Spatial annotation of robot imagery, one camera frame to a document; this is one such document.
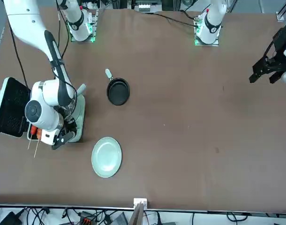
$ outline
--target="light green plate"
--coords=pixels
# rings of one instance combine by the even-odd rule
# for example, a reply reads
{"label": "light green plate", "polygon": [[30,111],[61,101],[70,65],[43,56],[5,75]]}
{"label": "light green plate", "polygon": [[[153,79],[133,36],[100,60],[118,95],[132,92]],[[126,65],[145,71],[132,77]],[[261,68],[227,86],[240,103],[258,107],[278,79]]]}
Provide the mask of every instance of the light green plate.
{"label": "light green plate", "polygon": [[93,148],[91,161],[98,176],[112,177],[119,170],[122,161],[119,143],[111,137],[101,138]]}

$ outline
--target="floor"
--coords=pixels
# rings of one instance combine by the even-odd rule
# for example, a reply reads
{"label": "floor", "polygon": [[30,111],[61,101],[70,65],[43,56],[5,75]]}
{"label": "floor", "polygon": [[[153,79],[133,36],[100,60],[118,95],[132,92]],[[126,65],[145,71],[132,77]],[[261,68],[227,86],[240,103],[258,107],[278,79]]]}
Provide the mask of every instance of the floor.
{"label": "floor", "polygon": [[[234,13],[275,13],[284,4],[286,0],[238,0]],[[52,5],[54,0],[38,0],[39,5]],[[210,0],[199,0],[190,10],[192,11],[202,11],[208,4]],[[3,32],[3,27],[6,21],[6,14],[4,10],[3,3],[0,0],[0,37]],[[10,212],[18,212],[18,209],[0,209],[0,222],[1,220]],[[69,222],[67,218],[61,219],[63,210],[51,210],[48,216],[43,217],[43,222],[47,224],[63,224]],[[118,216],[121,212],[116,212],[113,214],[112,219]],[[23,213],[21,220],[23,224],[26,224],[26,214]],[[72,211],[69,211],[71,221],[78,221],[79,217]],[[147,212],[149,224],[152,225],[157,222],[157,215],[155,212]],[[125,215],[129,221],[131,217],[131,212],[125,212]],[[192,224],[192,214],[191,213],[174,213],[174,212],[161,212],[160,216],[162,222],[176,222],[176,224]],[[32,222],[34,214],[30,213],[29,221]],[[274,223],[280,225],[286,225],[286,219],[283,218],[269,218],[269,217],[249,217],[246,221],[240,222],[241,225],[273,225]],[[209,215],[209,214],[195,214],[194,216],[195,225],[233,225],[235,223],[227,220],[225,215]]]}
{"label": "floor", "polygon": [[[13,211],[14,213],[18,213],[21,209],[14,209],[14,208],[5,208],[0,209],[0,222],[3,218],[10,212]],[[95,210],[86,210],[91,214],[95,213]],[[63,213],[63,209],[51,209],[48,215],[43,216],[42,222],[45,225],[60,225],[64,223],[69,223],[68,218],[61,218]],[[111,216],[111,220],[115,220],[117,216],[119,216],[122,211],[115,212]],[[130,220],[132,212],[125,211],[125,216],[127,221]],[[68,211],[69,218],[71,222],[75,222],[77,224],[79,222],[79,216],[73,212],[72,210]],[[143,218],[143,225],[154,225],[157,224],[157,214],[153,211],[146,211],[146,215],[148,217],[148,221],[146,217]],[[25,211],[20,220],[23,222],[23,225],[26,225],[26,217],[27,211]],[[29,224],[32,224],[34,220],[35,214],[30,212],[29,214]],[[176,212],[160,212],[160,217],[162,223],[169,223],[175,222],[177,225],[190,225],[192,224],[192,213],[176,213]],[[238,222],[238,225],[286,225],[285,218],[269,218],[269,217],[248,217],[243,222]],[[235,225],[234,222],[229,221],[225,215],[210,215],[210,214],[195,214],[194,215],[194,225]]]}

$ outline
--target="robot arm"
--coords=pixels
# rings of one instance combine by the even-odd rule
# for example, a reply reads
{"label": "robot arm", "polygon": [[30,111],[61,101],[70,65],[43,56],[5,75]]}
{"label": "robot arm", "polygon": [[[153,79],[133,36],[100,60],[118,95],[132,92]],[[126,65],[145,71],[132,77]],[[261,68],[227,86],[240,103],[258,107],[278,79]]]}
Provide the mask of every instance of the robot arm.
{"label": "robot arm", "polygon": [[71,84],[54,37],[42,22],[36,0],[4,0],[4,4],[15,35],[43,51],[52,65],[56,79],[44,82],[44,101],[49,106],[69,105],[74,97],[74,90],[63,82]]}
{"label": "robot arm", "polygon": [[[274,45],[275,56],[269,58],[268,51]],[[273,41],[266,49],[263,57],[252,67],[253,74],[249,77],[249,82],[256,82],[264,74],[272,74],[269,77],[270,83],[275,83],[282,79],[286,83],[286,26],[279,29],[273,36]]]}
{"label": "robot arm", "polygon": [[[56,77],[33,85],[30,101],[25,107],[25,116],[32,125],[42,129],[41,141],[57,148],[76,135],[76,119],[69,117],[67,125],[64,125],[66,117],[76,107],[76,93],[70,86],[56,41],[42,22],[36,0],[4,0],[4,4],[14,34],[45,53]],[[87,22],[84,20],[84,13],[80,11],[76,0],[67,1],[67,4],[65,15],[72,21],[79,17],[74,21],[77,25],[74,35],[82,39],[87,35],[82,30]]]}
{"label": "robot arm", "polygon": [[225,0],[211,0],[209,11],[202,14],[202,25],[197,33],[202,42],[209,45],[216,41],[226,10]]}

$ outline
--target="mounting plate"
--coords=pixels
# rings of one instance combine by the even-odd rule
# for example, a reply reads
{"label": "mounting plate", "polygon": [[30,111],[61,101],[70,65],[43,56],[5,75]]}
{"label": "mounting plate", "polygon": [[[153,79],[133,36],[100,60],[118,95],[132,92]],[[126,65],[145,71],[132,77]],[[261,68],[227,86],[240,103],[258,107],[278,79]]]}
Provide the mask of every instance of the mounting plate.
{"label": "mounting plate", "polygon": [[219,41],[218,41],[218,37],[219,37],[219,33],[220,33],[220,30],[218,31],[218,35],[217,35],[217,39],[214,43],[212,44],[205,44],[204,42],[202,42],[200,40],[200,38],[196,35],[196,33],[199,32],[199,29],[200,29],[200,26],[201,24],[203,23],[202,21],[202,15],[198,15],[198,17],[194,20],[194,25],[197,25],[198,28],[194,27],[194,44],[195,45],[206,45],[206,46],[219,46]]}

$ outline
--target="black cable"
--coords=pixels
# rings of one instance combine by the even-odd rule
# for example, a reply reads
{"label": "black cable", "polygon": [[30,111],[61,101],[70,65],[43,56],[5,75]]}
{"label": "black cable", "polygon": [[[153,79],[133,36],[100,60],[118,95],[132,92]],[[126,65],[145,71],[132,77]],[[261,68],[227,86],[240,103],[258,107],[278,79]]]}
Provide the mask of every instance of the black cable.
{"label": "black cable", "polygon": [[245,216],[245,218],[243,218],[243,219],[237,219],[237,217],[235,216],[235,214],[234,214],[233,212],[227,212],[227,213],[226,213],[226,217],[227,217],[227,219],[228,219],[229,221],[236,223],[236,225],[238,224],[238,222],[245,221],[245,220],[247,220],[247,218],[248,218],[248,216]]}
{"label": "black cable", "polygon": [[[109,215],[107,215],[107,214],[105,213],[105,217],[106,217],[106,216],[110,217],[112,214],[114,214],[114,213],[116,213],[116,212],[118,212],[118,210],[115,210],[114,212],[110,213]],[[105,218],[104,218],[98,225],[101,225],[104,221],[105,221]]]}
{"label": "black cable", "polygon": [[158,223],[157,223],[157,225],[163,225],[162,221],[161,221],[161,216],[160,216],[158,211],[157,211],[157,216],[158,216]]}
{"label": "black cable", "polygon": [[60,6],[59,6],[59,4],[58,4],[58,0],[56,0],[56,3],[57,3],[57,8],[58,8],[58,10],[60,11],[60,15],[61,15],[61,17],[62,17],[62,19],[63,19],[63,21],[64,21],[64,23],[65,23],[65,27],[66,27],[66,31],[67,31],[67,42],[66,42],[64,51],[63,51],[63,53],[62,53],[62,58],[63,58],[63,57],[64,57],[64,54],[65,54],[65,52],[66,52],[66,50],[67,50],[68,44],[69,44],[69,37],[70,37],[70,35],[69,35],[69,30],[68,30],[68,27],[67,27],[67,24],[66,24],[67,20],[64,19],[64,16],[63,16],[62,11],[61,11],[61,9],[60,9]]}
{"label": "black cable", "polygon": [[27,82],[26,82],[26,78],[25,78],[25,74],[24,74],[23,67],[22,67],[22,63],[21,63],[20,58],[19,58],[19,55],[18,55],[18,51],[17,51],[17,47],[16,47],[16,42],[15,42],[15,38],[14,38],[14,35],[13,35],[13,30],[12,30],[11,25],[10,25],[9,22],[8,22],[8,25],[9,25],[9,27],[10,27],[11,36],[12,36],[12,40],[13,40],[13,45],[14,45],[14,48],[15,48],[16,57],[17,57],[17,59],[18,59],[18,62],[19,62],[19,65],[20,65],[20,68],[21,68],[21,71],[22,71],[22,75],[23,75],[23,78],[24,78],[24,83],[25,83],[25,86],[26,86],[27,88],[29,88],[28,85],[27,85]]}
{"label": "black cable", "polygon": [[193,225],[193,220],[194,220],[194,215],[195,215],[195,213],[193,213],[193,215],[192,215],[192,225]]}
{"label": "black cable", "polygon": [[[283,29],[282,32],[285,32],[286,31],[286,25],[282,29]],[[270,48],[272,47],[273,43],[274,43],[274,41],[272,40],[271,43],[268,45],[266,51],[264,52],[263,57],[265,57],[267,55],[267,53],[270,50]]]}
{"label": "black cable", "polygon": [[147,224],[150,225],[150,224],[149,224],[149,219],[148,219],[148,217],[147,217],[147,214],[146,214],[146,211],[145,211],[145,210],[144,210],[144,214],[145,214],[146,219],[147,219]]}
{"label": "black cable", "polygon": [[72,209],[78,216],[80,216],[80,213],[78,213],[75,209]]}
{"label": "black cable", "polygon": [[65,84],[69,85],[71,88],[73,88],[73,90],[75,91],[75,105],[73,107],[73,110],[71,111],[70,115],[67,116],[66,118],[69,118],[75,111],[75,108],[76,108],[76,104],[77,104],[77,90],[75,89],[75,87],[72,85],[72,84],[69,84],[68,82],[66,82],[65,80],[62,80],[59,78],[59,76],[57,76],[55,73],[53,73],[55,77],[57,77],[60,81],[64,82]]}
{"label": "black cable", "polygon": [[45,213],[45,210],[42,212],[41,219],[40,219],[41,221],[42,221],[44,213]]}
{"label": "black cable", "polygon": [[59,18],[59,32],[58,32],[58,48],[60,47],[60,15],[59,15],[59,4],[58,4],[58,1],[56,1],[56,4],[57,4],[57,10],[58,10],[58,18]]}
{"label": "black cable", "polygon": [[192,4],[191,4],[188,8],[185,9],[185,12],[186,12],[189,8],[191,8],[197,1],[198,1],[198,0],[193,0]]}
{"label": "black cable", "polygon": [[184,13],[186,15],[186,17],[188,17],[191,20],[194,20],[196,18],[196,16],[194,16],[194,17],[189,16],[188,13],[186,13],[185,10],[180,10],[180,12]]}
{"label": "black cable", "polygon": [[68,218],[68,220],[69,220],[69,223],[70,224],[73,224],[72,222],[71,222],[71,219],[70,219],[70,217],[69,217],[69,214],[68,214],[68,209],[65,209],[66,210],[66,215],[67,215],[67,218]]}
{"label": "black cable", "polygon": [[30,214],[30,210],[27,212],[27,216],[26,216],[26,224],[29,225],[29,214]]}
{"label": "black cable", "polygon": [[181,23],[181,24],[184,24],[184,25],[188,25],[188,26],[191,26],[191,27],[196,27],[198,28],[197,25],[193,25],[193,24],[190,24],[190,23],[186,23],[186,22],[182,22],[182,21],[179,21],[179,20],[176,20],[176,19],[173,19],[171,17],[168,17],[168,16],[165,16],[165,15],[161,15],[161,14],[157,14],[157,13],[153,13],[152,15],[159,15],[163,18],[166,18],[166,19],[169,19],[169,20],[172,20],[172,21],[175,21],[175,22],[178,22],[178,23]]}
{"label": "black cable", "polygon": [[230,8],[228,9],[228,12],[231,13],[233,11],[233,8],[235,8],[235,5],[237,4],[238,0],[233,0],[233,3],[231,4]]}
{"label": "black cable", "polygon": [[44,211],[44,209],[40,209],[40,211],[38,212],[36,208],[31,208],[31,211],[35,214],[35,218],[34,218],[34,220],[33,220],[33,222],[32,222],[32,225],[35,224],[35,221],[36,221],[37,218],[38,218],[38,220],[39,220],[39,222],[40,222],[39,224],[45,225],[45,224],[42,222],[42,220],[40,219],[40,216],[39,216],[39,213],[42,212],[42,211]]}
{"label": "black cable", "polygon": [[203,12],[210,6],[211,4],[209,4],[206,8],[203,9]]}

